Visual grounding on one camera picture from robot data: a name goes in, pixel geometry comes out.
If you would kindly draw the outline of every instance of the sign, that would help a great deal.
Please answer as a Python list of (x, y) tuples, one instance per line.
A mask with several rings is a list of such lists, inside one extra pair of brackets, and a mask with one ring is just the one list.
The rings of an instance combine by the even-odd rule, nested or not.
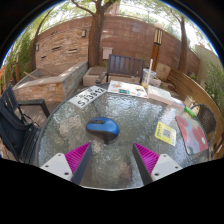
[(85, 108), (99, 96), (107, 92), (107, 90), (100, 88), (98, 86), (91, 86), (87, 90), (77, 94), (76, 96), (72, 97), (69, 102), (75, 104), (80, 109)]
[(155, 137), (170, 145), (176, 145), (176, 130), (161, 122), (157, 124)]

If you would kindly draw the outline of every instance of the yellow book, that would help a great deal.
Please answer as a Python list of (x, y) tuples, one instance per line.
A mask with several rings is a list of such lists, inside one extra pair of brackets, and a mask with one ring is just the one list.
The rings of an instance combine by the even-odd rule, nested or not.
[(170, 145), (176, 144), (176, 130), (161, 122), (157, 124), (155, 137)]

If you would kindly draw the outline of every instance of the glass table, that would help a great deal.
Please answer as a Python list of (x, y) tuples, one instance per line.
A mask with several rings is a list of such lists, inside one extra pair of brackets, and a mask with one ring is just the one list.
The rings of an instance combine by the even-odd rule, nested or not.
[[(108, 89), (109, 83), (98, 86)], [(132, 153), (134, 142), (158, 154), (168, 154), (182, 168), (209, 160), (208, 150), (193, 156), (187, 154), (175, 116), (192, 118), (181, 108), (152, 99), (109, 92), (84, 109), (79, 109), (69, 102), (69, 99), (55, 109), (42, 128), (37, 144), (37, 166), (42, 166), (56, 153), (66, 154), (74, 148), (92, 142), (93, 153), (80, 183), (83, 187), (142, 187), (143, 182)], [(86, 131), (86, 125), (93, 117), (108, 117), (119, 125), (120, 133), (111, 144), (104, 144), (103, 140)], [(175, 146), (155, 138), (158, 121), (176, 130)]]

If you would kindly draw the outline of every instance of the white sign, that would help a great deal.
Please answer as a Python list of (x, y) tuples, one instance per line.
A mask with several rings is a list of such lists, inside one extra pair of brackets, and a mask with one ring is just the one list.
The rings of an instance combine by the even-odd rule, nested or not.
[(76, 106), (82, 109), (105, 92), (107, 92), (107, 90), (103, 88), (100, 88), (98, 86), (91, 86), (87, 90), (84, 90), (83, 92), (72, 97), (69, 102), (75, 104)]

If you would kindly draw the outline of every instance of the outdoor furniture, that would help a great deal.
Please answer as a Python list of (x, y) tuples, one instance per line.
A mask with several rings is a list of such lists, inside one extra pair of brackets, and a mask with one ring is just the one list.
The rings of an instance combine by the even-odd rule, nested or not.
[[(6, 88), (0, 98), (0, 135), (2, 141), (16, 161), (32, 164), (33, 152), (41, 129), (26, 121), (20, 105), (40, 105), (46, 117), (50, 113), (42, 99), (17, 102), (11, 85)], [(18, 109), (20, 116), (16, 115), (16, 109)]]
[[(108, 89), (109, 83), (98, 86)], [(175, 116), (184, 114), (193, 118), (182, 108), (152, 99), (106, 92), (80, 109), (69, 102), (72, 97), (62, 102), (45, 122), (35, 151), (36, 166), (41, 167), (56, 153), (67, 154), (86, 142), (92, 142), (93, 153), (80, 185), (127, 189), (144, 186), (132, 152), (134, 142), (159, 155), (168, 154), (182, 168), (209, 160), (208, 150), (192, 156), (187, 154)], [(113, 119), (120, 127), (119, 136), (105, 145), (103, 140), (87, 132), (87, 122), (94, 117)], [(175, 146), (155, 138), (158, 121), (176, 130)]]
[(213, 111), (207, 105), (203, 103), (198, 103), (192, 106), (190, 109), (192, 110), (195, 107), (199, 106), (199, 111), (196, 118), (200, 121), (206, 135), (208, 136), (210, 133), (214, 131), (213, 137), (208, 142), (208, 146), (211, 145), (213, 139), (215, 138), (216, 133), (216, 119)]
[(120, 74), (123, 77), (139, 77), (142, 81), (143, 68), (145, 61), (138, 58), (126, 57), (121, 55), (110, 54), (108, 59), (107, 72), (103, 72), (96, 80), (96, 84), (100, 84), (105, 76), (107, 82), (109, 74)]

